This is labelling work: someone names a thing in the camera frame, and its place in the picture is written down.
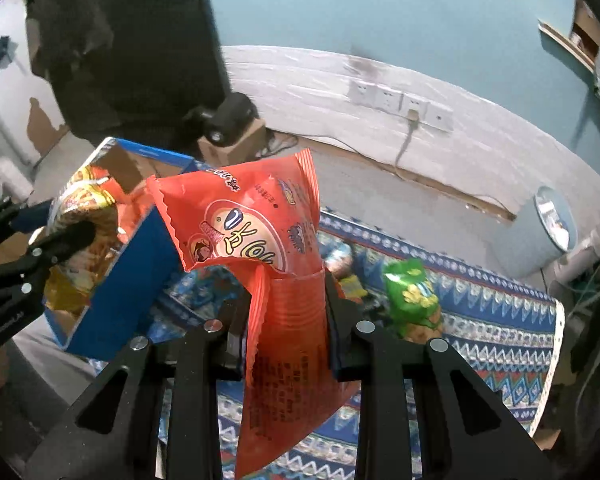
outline trash can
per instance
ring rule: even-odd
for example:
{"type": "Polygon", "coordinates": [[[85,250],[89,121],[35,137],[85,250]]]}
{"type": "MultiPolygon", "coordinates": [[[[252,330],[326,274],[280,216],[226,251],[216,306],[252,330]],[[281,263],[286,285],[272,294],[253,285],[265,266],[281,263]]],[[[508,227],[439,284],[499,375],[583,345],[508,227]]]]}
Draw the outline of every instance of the trash can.
{"type": "Polygon", "coordinates": [[[576,223],[565,198],[542,186],[522,206],[515,221],[491,244],[510,278],[523,278],[571,251],[578,243],[576,223]]]}

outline red snack bag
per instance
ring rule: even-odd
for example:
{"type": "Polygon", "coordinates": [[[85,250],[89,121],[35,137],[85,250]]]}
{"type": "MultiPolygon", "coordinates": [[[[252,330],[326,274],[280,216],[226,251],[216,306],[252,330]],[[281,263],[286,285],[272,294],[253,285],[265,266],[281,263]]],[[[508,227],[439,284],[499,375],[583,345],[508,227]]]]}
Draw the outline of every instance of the red snack bag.
{"type": "Polygon", "coordinates": [[[328,369],[311,153],[151,177],[147,189],[184,269],[223,264],[251,293],[241,478],[295,446],[357,388],[328,369]]]}

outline electrical outlet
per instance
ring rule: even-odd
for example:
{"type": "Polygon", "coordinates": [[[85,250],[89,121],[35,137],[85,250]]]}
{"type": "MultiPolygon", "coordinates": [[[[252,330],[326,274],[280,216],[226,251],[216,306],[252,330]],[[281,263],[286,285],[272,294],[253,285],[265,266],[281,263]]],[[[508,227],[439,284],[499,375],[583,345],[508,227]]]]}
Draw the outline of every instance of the electrical outlet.
{"type": "Polygon", "coordinates": [[[352,79],[349,83],[349,99],[355,105],[376,106],[378,87],[373,83],[352,79]]]}
{"type": "Polygon", "coordinates": [[[398,92],[388,86],[378,85],[375,108],[379,108],[390,114],[397,114],[400,111],[401,102],[402,92],[398,92]]]}
{"type": "Polygon", "coordinates": [[[424,117],[421,116],[420,120],[445,132],[451,133],[454,130],[454,111],[440,103],[429,102],[424,117]]]}
{"type": "Polygon", "coordinates": [[[402,98],[402,105],[400,106],[400,115],[413,121],[422,120],[427,113],[428,104],[429,101],[423,97],[405,94],[402,98]]]}

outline blue patterned cloth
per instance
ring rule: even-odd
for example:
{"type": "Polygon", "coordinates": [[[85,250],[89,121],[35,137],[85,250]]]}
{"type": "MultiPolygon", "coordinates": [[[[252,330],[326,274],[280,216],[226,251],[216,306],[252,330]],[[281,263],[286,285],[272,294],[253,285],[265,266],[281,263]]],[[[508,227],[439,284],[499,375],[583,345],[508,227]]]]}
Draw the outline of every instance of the blue patterned cloth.
{"type": "MultiPolygon", "coordinates": [[[[368,312],[382,312],[388,306],[381,275],[385,264],[410,257],[423,261],[440,298],[443,336],[493,390],[502,392],[511,413],[533,433],[557,363],[564,324],[562,307],[544,292],[323,211],[318,232],[321,255],[326,256],[343,239],[352,246],[353,271],[370,293],[364,305],[368,312]]],[[[189,326],[215,317],[222,302],[237,297],[241,290],[223,267],[174,275],[152,309],[147,333],[154,342],[181,336],[189,326]]],[[[376,321],[383,319],[390,323],[382,316],[376,321]]],[[[409,381],[405,381],[405,394],[410,414],[412,470],[420,476],[418,425],[409,381]]],[[[163,440],[168,436],[169,395],[170,392],[160,425],[163,440]]],[[[242,384],[218,384],[218,414],[224,477],[233,478],[242,418],[242,384]]],[[[360,393],[251,478],[351,480],[359,420],[360,393]]]]}

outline blue cardboard box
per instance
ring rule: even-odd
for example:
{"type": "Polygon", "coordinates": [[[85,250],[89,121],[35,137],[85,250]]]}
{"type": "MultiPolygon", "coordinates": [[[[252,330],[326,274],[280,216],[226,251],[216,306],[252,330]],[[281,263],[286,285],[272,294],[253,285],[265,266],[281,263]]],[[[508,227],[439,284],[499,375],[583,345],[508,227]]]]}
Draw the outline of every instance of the blue cardboard box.
{"type": "MultiPolygon", "coordinates": [[[[145,161],[146,171],[151,173],[141,171],[143,178],[155,173],[156,162],[169,166],[172,174],[198,170],[197,162],[190,156],[112,137],[105,139],[85,164],[114,144],[136,161],[145,161]]],[[[91,305],[84,309],[72,330],[67,333],[51,310],[46,310],[46,319],[67,352],[111,360],[133,337],[171,274],[181,268],[171,237],[154,207],[120,251],[91,297],[91,305]]]]}

